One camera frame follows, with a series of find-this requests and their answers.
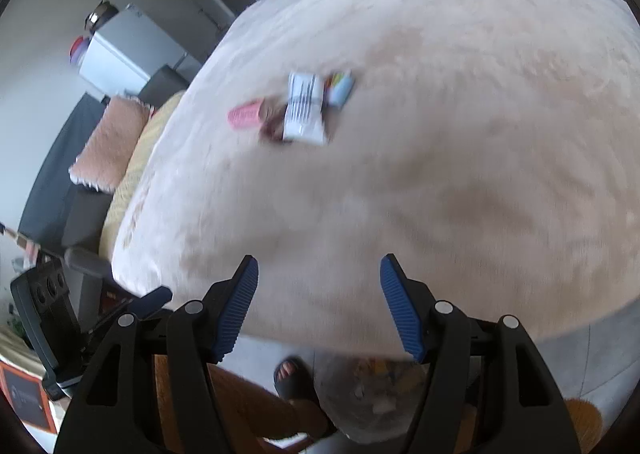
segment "blue gripper pad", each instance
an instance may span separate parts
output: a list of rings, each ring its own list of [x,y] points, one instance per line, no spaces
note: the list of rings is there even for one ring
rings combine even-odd
[[[231,281],[236,285],[220,312],[216,343],[213,346],[213,353],[218,361],[230,353],[236,344],[242,322],[258,288],[258,261],[251,257],[244,269],[238,269]]]
[[[406,292],[403,279],[404,273],[399,267],[396,268],[394,258],[390,255],[383,257],[380,261],[380,284],[385,293],[386,304],[396,323],[404,351],[421,363],[426,354],[422,343],[422,322]]]

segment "fluffy pillow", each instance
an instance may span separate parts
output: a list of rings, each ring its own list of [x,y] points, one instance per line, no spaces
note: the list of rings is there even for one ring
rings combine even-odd
[[[148,120],[149,110],[139,102],[112,98],[84,150],[69,168],[71,181],[114,192]]]
[[[131,160],[129,160],[127,172],[113,195],[107,218],[104,220],[102,235],[100,236],[100,248],[98,250],[100,257],[111,260],[118,229],[129,206],[129,201],[140,182],[140,177],[142,177],[156,142],[162,135],[171,114],[178,107],[183,94],[184,91],[180,91],[165,102],[162,108],[151,117],[151,120],[142,131],[133,155],[131,155]]]

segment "transparent plastic bag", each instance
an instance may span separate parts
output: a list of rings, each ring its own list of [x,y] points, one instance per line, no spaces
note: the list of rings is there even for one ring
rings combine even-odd
[[[411,425],[426,380],[415,362],[316,357],[315,386],[322,409],[356,443],[386,441]]]

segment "slipper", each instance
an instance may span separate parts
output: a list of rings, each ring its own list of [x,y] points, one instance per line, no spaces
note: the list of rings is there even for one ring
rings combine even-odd
[[[288,362],[289,364],[293,364],[295,367],[295,371],[291,374],[287,374],[284,378],[278,379],[278,373],[282,369],[282,365]],[[297,357],[287,357],[285,358],[273,371],[273,384],[276,387],[276,392],[280,398],[286,400],[309,400],[316,404],[318,408],[324,414],[327,423],[329,424],[326,428],[324,434],[318,439],[328,438],[338,430],[336,429],[334,423],[331,419],[326,415],[326,413],[320,407],[320,401],[318,400],[318,394],[316,393],[316,388],[314,387],[314,381],[309,374],[309,371],[306,369],[306,366],[300,358]]]

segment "beige blanket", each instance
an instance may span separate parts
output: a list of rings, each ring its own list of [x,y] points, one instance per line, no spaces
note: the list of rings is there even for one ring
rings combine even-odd
[[[350,68],[326,147],[275,146],[226,113],[292,70]],[[242,330],[402,351],[378,278],[536,337],[640,293],[640,29],[622,0],[264,0],[168,123],[127,210],[116,278],[200,298],[244,254]]]

